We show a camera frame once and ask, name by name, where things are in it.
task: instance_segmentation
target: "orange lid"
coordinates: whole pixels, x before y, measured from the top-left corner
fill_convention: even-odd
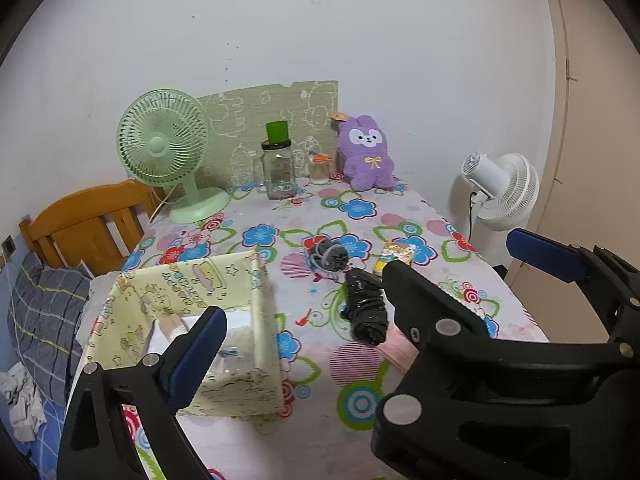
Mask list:
[[[332,156],[322,155],[321,153],[316,153],[312,159],[314,162],[331,162],[334,160]]]

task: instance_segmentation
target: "fan base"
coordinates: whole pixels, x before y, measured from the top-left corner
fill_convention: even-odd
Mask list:
[[[169,220],[176,224],[192,224],[223,210],[229,203],[229,195],[217,187],[198,190],[198,201],[191,204],[182,197],[171,207]]]

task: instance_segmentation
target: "table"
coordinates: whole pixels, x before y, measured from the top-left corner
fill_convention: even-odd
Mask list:
[[[351,338],[339,316],[344,289],[306,266],[306,247],[322,237],[339,239],[351,267],[371,270],[385,241],[415,244],[414,269],[484,319],[492,337],[546,341],[545,335],[474,247],[406,183],[396,179],[393,189],[354,192],[334,174],[324,186],[298,184],[294,198],[279,202],[252,186],[229,189],[229,205],[197,224],[160,216],[124,270],[247,248],[266,263],[286,405],[279,414],[244,419],[180,417],[213,478],[401,478],[369,450],[376,403],[395,389],[401,373]],[[150,478],[164,478],[135,409],[126,417]]]

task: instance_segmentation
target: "purple plush bunny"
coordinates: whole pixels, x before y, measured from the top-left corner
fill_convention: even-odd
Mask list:
[[[340,123],[338,150],[344,157],[344,174],[351,178],[354,191],[394,186],[394,162],[386,154],[385,134],[368,115]]]

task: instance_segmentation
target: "white standing fan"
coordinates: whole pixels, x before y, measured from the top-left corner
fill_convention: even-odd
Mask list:
[[[492,161],[473,152],[462,165],[462,175],[476,186],[478,218],[493,231],[507,231],[527,219],[538,198],[536,169],[518,153]]]
[[[149,186],[182,184],[184,197],[169,218],[188,224],[215,215],[229,203],[217,187],[198,188],[195,171],[204,160],[209,122],[200,103],[183,92],[153,90],[129,105],[118,125],[117,148],[124,167]]]

